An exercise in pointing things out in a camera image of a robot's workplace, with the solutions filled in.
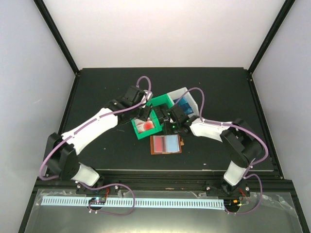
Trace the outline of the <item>white red front card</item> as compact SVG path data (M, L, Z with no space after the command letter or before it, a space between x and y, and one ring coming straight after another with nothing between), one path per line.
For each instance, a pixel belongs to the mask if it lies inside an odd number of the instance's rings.
M154 152L162 153L165 151L165 140L163 136L154 136Z

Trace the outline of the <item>brown leather card holder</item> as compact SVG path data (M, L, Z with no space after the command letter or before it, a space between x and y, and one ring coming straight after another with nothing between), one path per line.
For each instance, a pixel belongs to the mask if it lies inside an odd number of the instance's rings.
M154 152L154 136L150 136L151 155L178 154L182 152L184 140L179 135L162 135L165 140L165 151L162 153Z

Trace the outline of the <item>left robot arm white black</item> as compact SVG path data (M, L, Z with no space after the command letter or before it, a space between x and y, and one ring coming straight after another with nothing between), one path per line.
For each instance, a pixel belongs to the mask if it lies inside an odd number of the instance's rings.
M44 161L39 170L40 178L73 180L87 185L94 194L101 193L104 181L95 169L82 164L78 155L106 131L135 118L146 120L152 109L147 105L152 95L150 89L131 86L124 96L109 101L80 126L63 134L52 133L47 140Z

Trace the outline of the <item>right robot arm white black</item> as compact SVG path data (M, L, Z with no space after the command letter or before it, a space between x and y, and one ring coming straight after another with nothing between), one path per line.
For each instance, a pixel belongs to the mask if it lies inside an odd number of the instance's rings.
M264 161L268 147L249 125L242 119L233 122L220 122L193 115L189 117L175 104L163 111L165 132L192 134L222 142L230 154L230 163L220 184L216 185L226 196L231 196L239 189L241 180L246 179L248 171Z

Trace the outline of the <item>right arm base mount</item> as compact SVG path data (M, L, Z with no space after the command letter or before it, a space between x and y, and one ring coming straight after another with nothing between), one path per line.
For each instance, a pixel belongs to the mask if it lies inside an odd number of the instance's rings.
M231 186L225 180L207 180L205 182L205 191L209 196L218 197L241 197L245 194L250 196L246 181L242 180L237 185Z

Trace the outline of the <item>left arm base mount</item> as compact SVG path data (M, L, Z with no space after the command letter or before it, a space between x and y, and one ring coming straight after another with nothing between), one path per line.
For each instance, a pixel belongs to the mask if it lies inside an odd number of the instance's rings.
M120 181L112 178L99 178L99 180L91 187L95 190L88 189L82 184L78 183L76 188L76 194L84 194L87 196L91 195L117 195L118 191L121 189L119 185Z

